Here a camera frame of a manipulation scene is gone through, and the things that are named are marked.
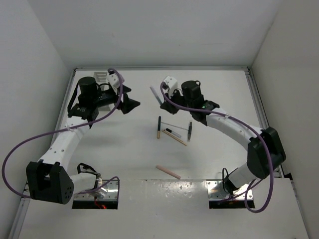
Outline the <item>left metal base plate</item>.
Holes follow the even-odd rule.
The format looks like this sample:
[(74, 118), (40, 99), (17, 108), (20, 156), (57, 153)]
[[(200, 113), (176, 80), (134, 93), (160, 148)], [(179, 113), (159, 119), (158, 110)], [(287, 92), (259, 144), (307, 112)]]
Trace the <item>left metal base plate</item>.
[(118, 198), (119, 182), (112, 180), (97, 192), (88, 194), (76, 194), (75, 201), (116, 201)]

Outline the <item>metal base plate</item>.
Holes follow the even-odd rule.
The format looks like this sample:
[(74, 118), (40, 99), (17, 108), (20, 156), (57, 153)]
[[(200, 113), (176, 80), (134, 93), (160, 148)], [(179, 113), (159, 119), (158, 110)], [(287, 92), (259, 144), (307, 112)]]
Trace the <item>metal base plate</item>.
[(116, 201), (118, 198), (119, 182), (112, 180), (97, 192), (88, 194), (76, 194), (75, 201)]
[(208, 200), (210, 202), (219, 201), (243, 201), (245, 199), (245, 192), (247, 191), (248, 184), (243, 185), (238, 190), (233, 191), (233, 195), (230, 195), (224, 191), (221, 180), (206, 180), (206, 188), (208, 193)]

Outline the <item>pink makeup stick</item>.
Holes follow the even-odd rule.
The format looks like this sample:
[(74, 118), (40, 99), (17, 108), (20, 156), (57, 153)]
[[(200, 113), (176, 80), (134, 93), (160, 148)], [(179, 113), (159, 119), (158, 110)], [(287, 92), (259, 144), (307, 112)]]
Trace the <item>pink makeup stick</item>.
[(158, 170), (160, 170), (160, 171), (162, 171), (162, 172), (164, 172), (164, 173), (166, 173), (166, 174), (168, 174), (168, 175), (170, 175), (170, 176), (172, 176), (172, 177), (174, 177), (174, 178), (176, 178), (176, 179), (178, 179), (178, 180), (181, 179), (181, 177), (180, 177), (179, 175), (177, 175), (176, 173), (174, 173), (174, 172), (168, 170), (168, 169), (165, 168), (165, 167), (162, 167), (162, 166), (160, 166), (160, 165), (157, 165), (157, 166), (156, 166), (156, 169), (158, 169)]

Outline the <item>gold makeup pencil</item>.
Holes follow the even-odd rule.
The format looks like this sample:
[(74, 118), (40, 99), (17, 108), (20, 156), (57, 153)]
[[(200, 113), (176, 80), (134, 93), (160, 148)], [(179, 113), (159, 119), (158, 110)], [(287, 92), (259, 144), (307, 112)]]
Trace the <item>gold makeup pencil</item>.
[(170, 133), (170, 132), (168, 132), (168, 131), (166, 131), (166, 130), (162, 130), (162, 132), (165, 133), (166, 135), (170, 136), (170, 137), (173, 138), (174, 140), (178, 141), (179, 143), (181, 143), (181, 144), (187, 146), (187, 144), (186, 144), (184, 141), (182, 141), (182, 140), (179, 139), (178, 137), (174, 136), (172, 133)]

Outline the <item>thin clear silver stick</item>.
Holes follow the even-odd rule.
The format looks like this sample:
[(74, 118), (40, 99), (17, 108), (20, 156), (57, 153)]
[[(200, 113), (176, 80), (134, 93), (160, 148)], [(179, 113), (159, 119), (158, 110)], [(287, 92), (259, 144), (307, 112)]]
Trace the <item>thin clear silver stick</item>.
[(164, 124), (164, 125), (168, 125), (168, 126), (174, 127), (174, 128), (179, 128), (179, 129), (183, 129), (183, 130), (188, 131), (187, 128), (184, 128), (184, 127), (181, 127), (181, 126), (173, 125), (173, 124), (166, 123), (166, 122), (163, 122), (163, 121), (161, 123)]

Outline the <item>white capped makeup pencil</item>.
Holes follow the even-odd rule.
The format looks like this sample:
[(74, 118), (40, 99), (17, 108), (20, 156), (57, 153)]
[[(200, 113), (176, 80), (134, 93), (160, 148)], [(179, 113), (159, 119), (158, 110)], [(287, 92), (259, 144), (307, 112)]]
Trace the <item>white capped makeup pencil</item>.
[(157, 102), (159, 103), (159, 105), (161, 105), (162, 101), (161, 101), (159, 95), (157, 94), (156, 90), (154, 89), (154, 87), (150, 86), (150, 90), (151, 90), (152, 94), (154, 95), (155, 99), (157, 100)]

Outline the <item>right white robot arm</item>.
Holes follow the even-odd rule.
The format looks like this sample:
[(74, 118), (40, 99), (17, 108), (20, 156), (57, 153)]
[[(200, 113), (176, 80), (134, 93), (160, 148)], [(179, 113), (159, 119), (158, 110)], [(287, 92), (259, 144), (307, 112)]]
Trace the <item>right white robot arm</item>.
[(222, 180), (223, 191), (231, 195), (243, 185), (271, 175), (271, 170), (286, 160), (278, 132), (272, 127), (262, 129), (232, 117), (219, 104), (206, 100), (200, 85), (199, 81), (191, 80), (179, 87), (175, 78), (166, 77), (160, 85), (164, 97), (160, 107), (172, 115), (179, 110), (190, 112), (195, 121), (227, 135), (247, 151), (247, 162)]

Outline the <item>white slotted organizer box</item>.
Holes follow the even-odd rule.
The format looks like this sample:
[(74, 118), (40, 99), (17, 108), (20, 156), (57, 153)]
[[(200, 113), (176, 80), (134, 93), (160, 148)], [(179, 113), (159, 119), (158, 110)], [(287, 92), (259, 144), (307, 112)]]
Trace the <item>white slotted organizer box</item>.
[[(107, 75), (108, 72), (94, 72), (94, 78), (96, 79), (96, 82), (101, 85), (101, 90), (108, 90), (109, 86), (107, 85)], [(99, 111), (103, 112), (109, 112), (113, 108), (113, 105), (107, 105), (99, 108)]]

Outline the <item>black white eyeliner pen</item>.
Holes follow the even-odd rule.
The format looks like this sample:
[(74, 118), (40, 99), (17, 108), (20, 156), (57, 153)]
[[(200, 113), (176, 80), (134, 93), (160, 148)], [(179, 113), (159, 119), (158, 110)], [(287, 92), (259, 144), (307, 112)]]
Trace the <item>black white eyeliner pen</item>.
[(171, 129), (169, 129), (169, 128), (166, 128), (165, 130), (166, 130), (167, 132), (169, 132), (170, 134), (174, 135), (175, 137), (181, 138), (181, 135), (178, 134), (177, 132), (175, 132), (175, 131), (173, 131), (173, 130), (171, 130)]

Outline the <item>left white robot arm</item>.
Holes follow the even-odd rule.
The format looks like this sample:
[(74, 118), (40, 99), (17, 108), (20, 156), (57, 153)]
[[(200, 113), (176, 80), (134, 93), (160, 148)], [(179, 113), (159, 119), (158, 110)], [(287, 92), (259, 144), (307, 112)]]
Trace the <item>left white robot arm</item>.
[(94, 77), (83, 77), (78, 81), (67, 107), (64, 131), (37, 162), (30, 162), (26, 167), (32, 199), (67, 204), (74, 194), (102, 196), (100, 188), (105, 184), (94, 168), (80, 163), (77, 174), (72, 176), (68, 175), (67, 168), (80, 140), (93, 126), (100, 107), (113, 104), (114, 109), (127, 114), (140, 105), (129, 98), (130, 88), (120, 86), (121, 78), (112, 74), (107, 80), (107, 90), (102, 90)]

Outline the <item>black double ended concealer stick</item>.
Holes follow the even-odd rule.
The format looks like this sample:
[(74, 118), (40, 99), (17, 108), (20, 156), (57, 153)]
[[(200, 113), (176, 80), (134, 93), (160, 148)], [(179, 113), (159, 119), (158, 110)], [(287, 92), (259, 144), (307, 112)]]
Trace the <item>black double ended concealer stick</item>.
[(192, 121), (189, 122), (188, 125), (188, 131), (187, 131), (187, 141), (191, 140), (191, 134), (192, 134)]

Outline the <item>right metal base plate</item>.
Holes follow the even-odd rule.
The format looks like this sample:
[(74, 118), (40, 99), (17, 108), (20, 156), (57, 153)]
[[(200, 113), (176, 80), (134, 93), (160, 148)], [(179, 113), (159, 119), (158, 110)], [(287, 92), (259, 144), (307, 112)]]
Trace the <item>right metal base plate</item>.
[(248, 184), (243, 185), (238, 190), (233, 191), (233, 195), (230, 195), (224, 191), (221, 180), (206, 180), (206, 188), (208, 193), (208, 200), (210, 202), (219, 201), (243, 201), (245, 199), (245, 192), (247, 191)]

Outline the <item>dark green gold mascara tube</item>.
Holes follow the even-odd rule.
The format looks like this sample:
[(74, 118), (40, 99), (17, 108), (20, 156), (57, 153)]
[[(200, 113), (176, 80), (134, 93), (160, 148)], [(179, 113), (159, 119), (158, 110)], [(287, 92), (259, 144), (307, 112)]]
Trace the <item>dark green gold mascara tube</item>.
[(161, 116), (158, 117), (157, 139), (160, 139), (160, 132), (161, 132)]

